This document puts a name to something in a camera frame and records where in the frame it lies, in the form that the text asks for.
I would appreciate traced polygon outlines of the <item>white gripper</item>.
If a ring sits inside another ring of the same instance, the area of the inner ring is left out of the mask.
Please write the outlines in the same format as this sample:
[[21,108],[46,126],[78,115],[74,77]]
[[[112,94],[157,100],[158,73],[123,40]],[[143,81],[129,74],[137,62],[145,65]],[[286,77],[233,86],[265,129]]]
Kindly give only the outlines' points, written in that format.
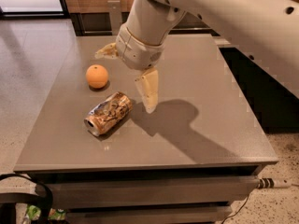
[[123,24],[115,43],[109,43],[95,52],[96,59],[120,59],[131,69],[146,70],[135,78],[135,86],[146,111],[151,114],[158,104],[159,74],[153,67],[159,62],[164,46],[147,45],[135,38]]

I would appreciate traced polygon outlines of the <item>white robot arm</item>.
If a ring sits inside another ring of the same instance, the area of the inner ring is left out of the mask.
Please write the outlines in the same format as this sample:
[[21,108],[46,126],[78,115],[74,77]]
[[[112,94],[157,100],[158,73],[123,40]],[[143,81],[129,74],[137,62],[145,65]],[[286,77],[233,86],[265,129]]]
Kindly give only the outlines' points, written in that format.
[[158,104],[155,65],[170,30],[190,13],[237,46],[299,97],[299,4],[291,0],[134,0],[116,41],[95,53],[141,72],[135,81],[144,107]]

